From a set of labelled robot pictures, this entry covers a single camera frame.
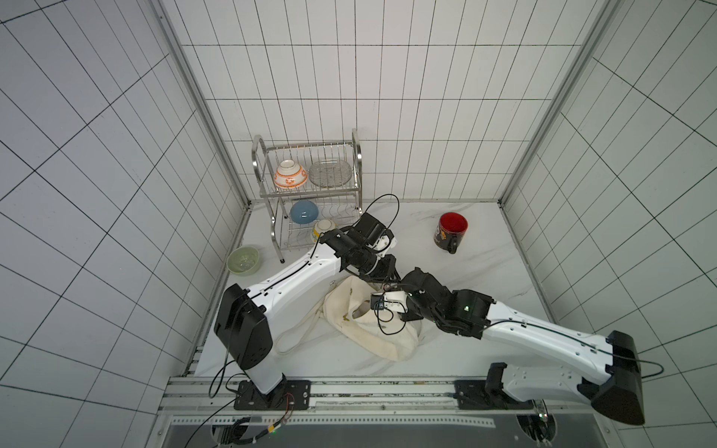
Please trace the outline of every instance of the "red mug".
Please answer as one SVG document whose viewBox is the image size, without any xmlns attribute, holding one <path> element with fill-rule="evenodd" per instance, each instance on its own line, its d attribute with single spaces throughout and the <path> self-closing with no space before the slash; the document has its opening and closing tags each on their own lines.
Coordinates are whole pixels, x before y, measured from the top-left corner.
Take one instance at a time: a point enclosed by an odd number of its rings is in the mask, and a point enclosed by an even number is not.
<svg viewBox="0 0 717 448">
<path fill-rule="evenodd" d="M 468 220 L 463 215 L 452 211 L 444 213 L 441 215 L 441 219 L 438 220 L 438 227 L 433 235 L 433 241 L 441 249 L 454 254 L 466 230 L 468 230 Z"/>
</svg>

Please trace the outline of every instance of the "bag strap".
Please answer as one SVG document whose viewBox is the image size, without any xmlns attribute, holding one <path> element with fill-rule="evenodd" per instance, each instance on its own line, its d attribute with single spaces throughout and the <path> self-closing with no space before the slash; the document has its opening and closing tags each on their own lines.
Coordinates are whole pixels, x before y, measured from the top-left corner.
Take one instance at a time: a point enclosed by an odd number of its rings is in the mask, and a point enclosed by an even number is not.
<svg viewBox="0 0 717 448">
<path fill-rule="evenodd" d="M 322 297 L 321 300 L 319 300 L 316 303 L 316 305 L 314 305 L 313 308 L 311 308 L 311 310 L 309 310 L 309 312 L 306 313 L 304 318 L 298 324 L 289 328 L 284 333 L 281 333 L 279 335 L 279 337 L 276 338 L 276 342 L 274 343 L 274 349 L 276 350 L 277 354 L 282 355 L 282 356 L 288 355 L 289 353 L 293 352 L 296 348 L 298 348 L 299 345 L 304 343 L 304 340 L 311 334 L 314 327 L 316 326 L 316 323 L 318 322 L 319 318 L 323 314 L 323 301 L 324 300 L 325 300 L 325 298 Z M 311 318 L 311 324 L 308 326 L 308 328 L 306 329 L 304 334 L 301 335 L 301 339 L 299 339 L 299 342 L 297 342 L 293 347 L 288 348 L 287 350 L 284 350 L 284 351 L 279 350 L 279 344 L 280 344 L 281 340 L 284 338 L 284 336 L 286 336 L 288 333 L 291 333 L 292 331 L 296 330 L 300 326 L 304 325 L 309 320 L 309 318 Z"/>
</svg>

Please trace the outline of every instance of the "green bowl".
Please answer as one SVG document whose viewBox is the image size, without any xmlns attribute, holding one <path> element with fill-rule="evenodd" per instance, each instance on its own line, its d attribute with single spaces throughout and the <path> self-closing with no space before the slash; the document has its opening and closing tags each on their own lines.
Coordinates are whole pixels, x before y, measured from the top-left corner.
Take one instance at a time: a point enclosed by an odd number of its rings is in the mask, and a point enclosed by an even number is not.
<svg viewBox="0 0 717 448">
<path fill-rule="evenodd" d="M 259 270 L 260 265 L 259 251 L 251 246 L 234 249 L 227 258 L 227 269 L 236 275 L 251 275 Z"/>
</svg>

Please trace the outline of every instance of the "stainless steel dish rack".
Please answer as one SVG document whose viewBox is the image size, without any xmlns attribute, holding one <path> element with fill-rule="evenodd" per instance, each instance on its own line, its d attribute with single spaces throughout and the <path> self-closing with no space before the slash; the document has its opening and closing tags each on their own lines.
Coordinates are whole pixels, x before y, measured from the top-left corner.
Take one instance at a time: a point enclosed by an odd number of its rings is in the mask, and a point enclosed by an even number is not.
<svg viewBox="0 0 717 448">
<path fill-rule="evenodd" d="M 319 161 L 345 161 L 351 166 L 351 177 L 344 185 L 336 187 L 319 187 L 307 178 L 300 186 L 281 189 L 274 184 L 274 172 L 279 163 L 287 159 L 298 162 L 307 173 Z M 353 224 L 359 219 L 362 211 L 361 141 L 356 129 L 353 129 L 351 140 L 348 141 L 270 148 L 264 144 L 261 135 L 256 135 L 252 145 L 252 162 L 260 197 L 264 199 L 271 219 L 271 239 L 282 263 L 282 249 L 314 245 L 311 234 L 319 219 L 332 219 L 338 227 Z M 310 199 L 318 207 L 318 218 L 309 224 L 296 224 L 289 217 L 291 206 L 301 199 Z"/>
</svg>

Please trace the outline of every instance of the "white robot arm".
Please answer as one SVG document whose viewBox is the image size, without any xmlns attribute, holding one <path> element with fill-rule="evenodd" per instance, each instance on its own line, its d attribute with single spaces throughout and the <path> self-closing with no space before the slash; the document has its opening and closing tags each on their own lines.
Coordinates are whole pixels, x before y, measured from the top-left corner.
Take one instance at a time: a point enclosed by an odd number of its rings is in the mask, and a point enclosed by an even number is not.
<svg viewBox="0 0 717 448">
<path fill-rule="evenodd" d="M 214 332 L 267 403 L 284 396 L 286 383 L 267 357 L 272 347 L 267 320 L 351 266 L 369 282 L 394 285 L 371 298 L 373 309 L 399 305 L 393 311 L 404 321 L 426 318 L 447 333 L 515 345 L 555 362 L 539 368 L 492 364 L 485 382 L 488 408 L 534 399 L 578 401 L 611 419 L 644 423 L 639 360 L 630 336 L 569 330 L 476 291 L 449 291 L 419 268 L 401 278 L 394 256 L 386 254 L 395 244 L 391 231 L 364 213 L 353 226 L 324 234 L 312 251 L 276 275 L 247 289 L 233 285 L 225 291 Z"/>
</svg>

